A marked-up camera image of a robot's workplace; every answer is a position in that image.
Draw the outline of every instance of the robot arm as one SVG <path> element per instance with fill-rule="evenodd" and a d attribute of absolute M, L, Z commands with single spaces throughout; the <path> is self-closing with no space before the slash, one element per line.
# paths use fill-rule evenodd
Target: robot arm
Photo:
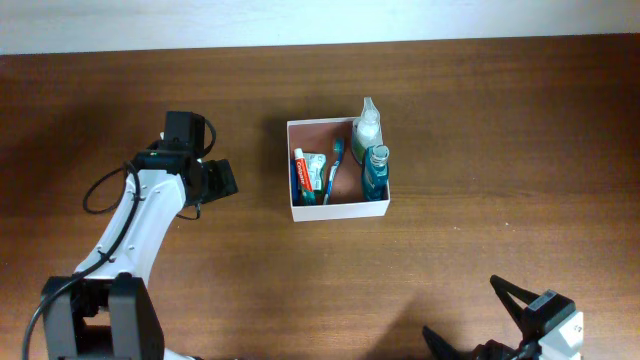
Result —
<path fill-rule="evenodd" d="M 206 148 L 205 125 L 213 137 Z M 200 162 L 214 141 L 215 130 L 202 116 L 167 113 L 164 138 L 131 162 L 130 171 L 135 173 L 127 176 L 117 210 L 96 247 L 78 265 L 76 275 L 51 277 L 44 286 L 47 306 L 42 313 L 49 359 L 194 359 L 164 347 L 146 285 L 178 212 L 192 205 L 199 212 L 200 204 L 238 191 L 226 160 Z M 115 251 L 108 251 L 114 246 Z M 111 253 L 108 260 L 105 253 Z M 78 278 L 77 274 L 92 268 Z M 103 311 L 109 312 L 109 326 L 88 326 L 84 321 Z M 26 344 L 23 355 L 28 353 Z"/>
<path fill-rule="evenodd" d="M 555 291 L 537 295 L 493 275 L 491 285 L 513 321 L 522 332 L 522 341 L 512 349 L 494 340 L 478 345 L 472 360 L 580 360 L 584 337 L 583 313 L 573 300 Z M 527 306 L 521 308 L 513 297 Z M 431 353 L 438 360 L 461 360 L 458 352 L 433 330 L 422 330 Z"/>
<path fill-rule="evenodd" d="M 185 203 L 184 185 L 180 175 L 168 174 L 164 170 L 140 170 L 141 202 L 122 243 L 102 265 L 86 279 L 115 279 L 121 273 L 140 277 L 149 283 L 151 267 L 155 261 L 164 235 L 171 221 L 182 210 Z M 78 265 L 81 272 L 100 260 L 101 252 L 111 247 L 131 211 L 135 184 L 133 176 L 126 180 L 125 193 L 111 222 L 107 226 L 95 249 Z"/>

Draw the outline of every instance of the toothpaste tube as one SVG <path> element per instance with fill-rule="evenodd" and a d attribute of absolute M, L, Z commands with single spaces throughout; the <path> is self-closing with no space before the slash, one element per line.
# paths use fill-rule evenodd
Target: toothpaste tube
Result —
<path fill-rule="evenodd" d="M 311 185 L 311 179 L 307 171 L 307 162 L 304 159 L 302 149 L 295 149 L 294 154 L 296 158 L 296 173 L 298 174 L 298 181 L 300 181 L 300 187 L 302 188 L 302 201 L 304 205 L 316 205 L 316 196 L 313 193 L 313 186 Z"/>

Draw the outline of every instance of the white wall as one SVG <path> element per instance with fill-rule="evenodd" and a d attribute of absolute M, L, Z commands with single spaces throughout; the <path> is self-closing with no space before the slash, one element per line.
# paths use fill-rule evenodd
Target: white wall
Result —
<path fill-rule="evenodd" d="M 0 51 L 620 33 L 638 19 L 638 0 L 0 0 Z"/>

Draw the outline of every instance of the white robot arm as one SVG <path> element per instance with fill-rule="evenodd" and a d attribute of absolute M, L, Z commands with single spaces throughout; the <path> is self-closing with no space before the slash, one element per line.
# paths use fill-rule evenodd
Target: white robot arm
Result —
<path fill-rule="evenodd" d="M 205 126 L 212 141 L 204 146 Z M 164 335 L 147 284 L 171 221 L 180 210 L 235 194 L 226 160 L 200 161 L 213 147 L 215 130 L 202 116 L 168 112 L 165 137 L 127 162 L 128 175 L 116 212 L 100 241 L 69 277 L 51 277 L 29 323 L 29 339 L 44 318 L 49 359 L 194 360 L 164 347 Z M 107 177 L 96 183 L 85 197 Z M 109 326 L 89 326 L 84 318 L 109 313 Z"/>

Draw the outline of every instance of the toiletries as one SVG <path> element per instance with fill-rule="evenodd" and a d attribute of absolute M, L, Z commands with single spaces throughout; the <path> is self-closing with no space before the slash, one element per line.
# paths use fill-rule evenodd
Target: toiletries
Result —
<path fill-rule="evenodd" d="M 315 205 L 316 195 L 313 193 L 311 179 L 309 179 L 309 172 L 307 171 L 307 162 L 304 159 L 302 149 L 295 149 L 294 154 L 296 158 L 296 173 L 302 188 L 302 203 L 303 205 Z"/>
<path fill-rule="evenodd" d="M 362 162 L 362 191 L 367 201 L 382 200 L 389 180 L 389 148 L 384 145 L 370 146 Z"/>
<path fill-rule="evenodd" d="M 370 146 L 382 145 L 380 112 L 370 97 L 364 98 L 364 108 L 359 118 L 353 121 L 351 152 L 358 164 L 362 165 L 364 152 Z"/>
<path fill-rule="evenodd" d="M 333 144 L 333 152 L 338 155 L 338 159 L 336 159 L 336 162 L 331 167 L 331 172 L 329 173 L 329 184 L 327 185 L 327 193 L 324 195 L 324 202 L 322 203 L 322 205 L 329 204 L 329 195 L 331 195 L 333 179 L 336 177 L 338 166 L 340 166 L 342 155 L 344 154 L 344 139 L 336 139 L 336 142 Z"/>
<path fill-rule="evenodd" d="M 327 156 L 324 154 L 303 153 L 307 163 L 311 188 L 316 195 L 322 196 L 324 193 L 324 168 L 327 164 Z"/>

